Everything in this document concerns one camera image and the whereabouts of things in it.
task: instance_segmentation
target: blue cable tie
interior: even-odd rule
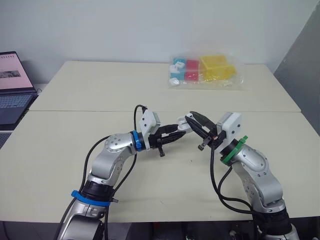
[[[94,200],[90,200],[88,198],[85,198],[84,196],[81,196],[77,190],[73,190],[71,193],[71,196],[78,199],[79,201],[81,201],[85,204],[90,204],[90,205],[95,205],[95,206],[100,206],[100,207],[109,207],[109,205],[110,205],[109,201],[94,201]]]
[[[135,130],[133,130],[132,132],[133,132],[133,137],[134,137],[134,141],[135,141],[135,147],[136,147],[138,152],[141,152],[142,151],[142,145],[141,145],[141,142],[139,141],[138,133]]]

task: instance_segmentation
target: table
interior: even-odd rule
[[[167,63],[67,61],[32,111],[132,111],[137,104],[156,112],[300,112],[262,64],[246,65],[244,90],[168,88]]]
[[[161,112],[171,124],[184,111]],[[217,122],[223,111],[207,109]],[[0,150],[0,221],[59,222],[82,179],[83,163],[100,138],[133,128],[132,112],[30,111]],[[320,215],[320,139],[299,112],[243,112],[247,143],[269,159],[283,186],[290,217]],[[199,151],[200,137],[190,133],[157,150],[141,152],[135,168],[116,194],[110,222],[247,220],[251,216],[225,208],[209,176],[209,149]],[[101,151],[92,153],[89,166]],[[128,159],[122,176],[131,165]],[[227,167],[216,161],[216,178]],[[247,199],[232,172],[223,185],[227,196]]]

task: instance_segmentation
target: red block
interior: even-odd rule
[[[199,61],[187,60],[185,64],[184,79],[198,81],[199,79]]]

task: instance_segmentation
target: cyan block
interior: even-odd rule
[[[179,68],[180,73],[171,73],[170,78],[177,78],[178,80],[184,80],[187,60],[184,58],[174,58],[172,64],[175,65],[177,62],[184,63],[184,68]]]

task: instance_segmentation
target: laptop screen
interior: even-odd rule
[[[0,92],[33,89],[17,53],[14,51],[0,53]]]

